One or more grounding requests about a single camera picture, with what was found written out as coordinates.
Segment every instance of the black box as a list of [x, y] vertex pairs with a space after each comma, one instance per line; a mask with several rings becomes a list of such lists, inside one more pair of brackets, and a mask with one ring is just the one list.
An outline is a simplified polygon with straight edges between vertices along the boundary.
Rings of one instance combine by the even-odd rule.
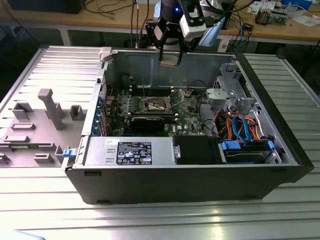
[[86, 0], [7, 0], [12, 10], [78, 14]]

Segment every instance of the electronic device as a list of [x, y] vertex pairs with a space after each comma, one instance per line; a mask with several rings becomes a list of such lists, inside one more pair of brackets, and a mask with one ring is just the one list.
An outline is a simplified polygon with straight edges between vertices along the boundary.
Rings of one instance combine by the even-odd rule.
[[78, 14], [86, 0], [7, 0], [13, 10]]
[[297, 109], [318, 111], [319, 99], [286, 61], [194, 52], [167, 67], [158, 57], [40, 49], [0, 103], [1, 167], [61, 166], [88, 204], [262, 199], [314, 168], [304, 139], [318, 123]]
[[267, 8], [260, 8], [259, 12], [255, 16], [255, 23], [266, 25], [266, 24], [286, 24], [288, 20], [287, 14], [283, 10], [270, 10]]

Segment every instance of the blue cable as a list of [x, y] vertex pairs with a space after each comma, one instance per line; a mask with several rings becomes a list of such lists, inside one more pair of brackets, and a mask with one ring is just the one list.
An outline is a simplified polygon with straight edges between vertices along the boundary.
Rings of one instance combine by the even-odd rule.
[[242, 119], [243, 128], [244, 128], [246, 139], [251, 141], [252, 140], [252, 136], [251, 136], [251, 134], [249, 132], [248, 123], [247, 123], [246, 119], [243, 116], [237, 115], [232, 120], [232, 131], [233, 131], [234, 135], [236, 135], [240, 139], [241, 142], [244, 142], [244, 139], [237, 133], [237, 129], [236, 129], [236, 120], [237, 120], [237, 118], [241, 118]]
[[236, 21], [235, 23], [237, 23], [240, 27], [240, 34], [241, 34], [241, 37], [240, 37], [240, 42], [239, 42], [239, 45], [238, 47], [236, 48], [236, 52], [239, 50], [239, 48], [241, 47], [241, 44], [242, 44], [242, 39], [244, 37], [244, 30], [242, 29], [242, 26], [241, 26], [241, 23], [239, 21]]

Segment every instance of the white label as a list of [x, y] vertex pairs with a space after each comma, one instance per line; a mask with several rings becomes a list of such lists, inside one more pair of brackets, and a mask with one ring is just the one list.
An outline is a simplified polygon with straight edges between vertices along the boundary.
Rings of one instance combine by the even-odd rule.
[[12, 149], [28, 149], [29, 147], [28, 146], [10, 146], [10, 148]]
[[115, 138], [107, 138], [104, 141], [104, 145], [117, 145], [119, 143], [119, 139], [115, 139]]
[[189, 13], [191, 18], [197, 18], [198, 17], [198, 13], [197, 12], [190, 12]]

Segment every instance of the warning label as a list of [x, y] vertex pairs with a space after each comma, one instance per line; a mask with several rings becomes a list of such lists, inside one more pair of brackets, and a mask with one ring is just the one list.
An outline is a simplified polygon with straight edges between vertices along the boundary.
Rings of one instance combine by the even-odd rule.
[[119, 142], [116, 163], [118, 165], [151, 165], [151, 142]]

